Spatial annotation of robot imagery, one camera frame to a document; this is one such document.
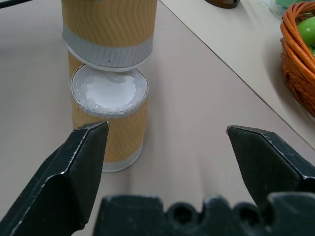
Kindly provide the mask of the orange wicker basket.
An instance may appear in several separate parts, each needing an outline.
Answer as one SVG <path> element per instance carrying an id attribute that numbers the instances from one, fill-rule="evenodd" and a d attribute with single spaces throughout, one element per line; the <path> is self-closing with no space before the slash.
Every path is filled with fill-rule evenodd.
<path id="1" fill-rule="evenodd" d="M 315 16 L 315 1 L 294 3 L 280 25 L 284 82 L 295 99 L 315 117 L 315 57 L 305 44 L 297 24 Z"/>

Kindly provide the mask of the tan ripple paper cup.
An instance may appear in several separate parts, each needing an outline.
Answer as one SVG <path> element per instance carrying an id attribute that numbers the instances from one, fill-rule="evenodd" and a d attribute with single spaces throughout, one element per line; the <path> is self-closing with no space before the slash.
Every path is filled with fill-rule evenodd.
<path id="1" fill-rule="evenodd" d="M 158 0 L 61 0 L 68 52 L 92 68 L 123 72 L 152 54 Z"/>
<path id="2" fill-rule="evenodd" d="M 103 172 L 131 166 L 140 156 L 147 121 L 149 82 L 137 69 L 101 71 L 81 65 L 70 80 L 72 125 L 107 121 Z"/>

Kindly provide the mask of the dark brown round object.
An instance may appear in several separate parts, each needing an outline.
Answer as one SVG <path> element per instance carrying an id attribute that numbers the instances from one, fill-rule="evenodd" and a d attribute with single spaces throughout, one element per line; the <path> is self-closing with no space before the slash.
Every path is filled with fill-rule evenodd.
<path id="1" fill-rule="evenodd" d="M 238 6 L 240 0 L 205 0 L 207 3 L 223 8 L 223 9 L 234 9 Z"/>

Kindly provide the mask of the green apple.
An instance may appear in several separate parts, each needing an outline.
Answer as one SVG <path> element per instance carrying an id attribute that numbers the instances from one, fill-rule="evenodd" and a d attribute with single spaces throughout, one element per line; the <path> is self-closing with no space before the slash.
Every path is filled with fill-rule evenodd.
<path id="1" fill-rule="evenodd" d="M 315 16 L 302 21 L 297 27 L 304 43 L 315 57 Z"/>

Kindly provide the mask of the clear plastic bag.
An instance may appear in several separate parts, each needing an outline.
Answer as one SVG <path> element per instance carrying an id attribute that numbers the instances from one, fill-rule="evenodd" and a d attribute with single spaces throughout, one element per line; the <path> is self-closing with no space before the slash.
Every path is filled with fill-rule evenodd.
<path id="1" fill-rule="evenodd" d="M 302 0 L 259 0 L 259 3 L 266 7 L 272 15 L 281 18 L 283 13 L 295 3 Z"/>

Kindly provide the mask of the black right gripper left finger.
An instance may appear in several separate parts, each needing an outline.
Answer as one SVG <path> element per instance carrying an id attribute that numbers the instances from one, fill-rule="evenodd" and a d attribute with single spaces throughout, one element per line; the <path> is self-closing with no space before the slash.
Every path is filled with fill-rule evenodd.
<path id="1" fill-rule="evenodd" d="M 100 184 L 108 131 L 106 121 L 74 129 L 0 221 L 0 236 L 72 236 L 84 229 Z"/>

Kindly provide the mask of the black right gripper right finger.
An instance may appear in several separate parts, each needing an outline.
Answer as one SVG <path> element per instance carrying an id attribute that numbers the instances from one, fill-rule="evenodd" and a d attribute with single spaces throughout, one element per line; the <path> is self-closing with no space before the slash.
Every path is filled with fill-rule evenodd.
<path id="1" fill-rule="evenodd" d="M 243 182 L 258 207 L 274 192 L 315 194 L 315 166 L 274 132 L 227 127 Z"/>

